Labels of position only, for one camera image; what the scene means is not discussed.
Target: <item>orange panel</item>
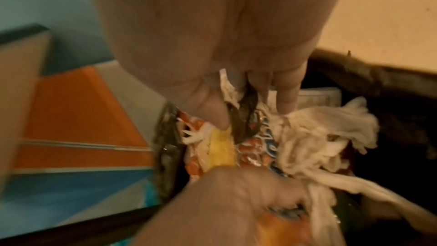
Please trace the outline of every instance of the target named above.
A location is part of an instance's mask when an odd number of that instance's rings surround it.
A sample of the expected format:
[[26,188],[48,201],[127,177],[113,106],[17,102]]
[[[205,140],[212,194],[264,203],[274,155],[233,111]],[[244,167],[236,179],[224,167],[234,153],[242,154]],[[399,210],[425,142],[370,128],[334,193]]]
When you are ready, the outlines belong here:
[[92,66],[41,78],[23,137],[147,147]]
[[151,152],[22,145],[13,169],[152,166]]

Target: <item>hand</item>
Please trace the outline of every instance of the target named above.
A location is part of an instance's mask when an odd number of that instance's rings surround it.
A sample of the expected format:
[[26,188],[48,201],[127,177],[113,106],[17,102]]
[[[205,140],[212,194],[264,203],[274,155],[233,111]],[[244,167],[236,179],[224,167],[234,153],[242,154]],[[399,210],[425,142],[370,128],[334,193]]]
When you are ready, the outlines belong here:
[[255,218],[266,207],[307,199],[299,181],[269,170],[214,168],[153,217],[132,246],[255,245]]
[[218,71],[293,111],[336,0],[95,0],[109,44],[125,69],[180,109],[225,129]]

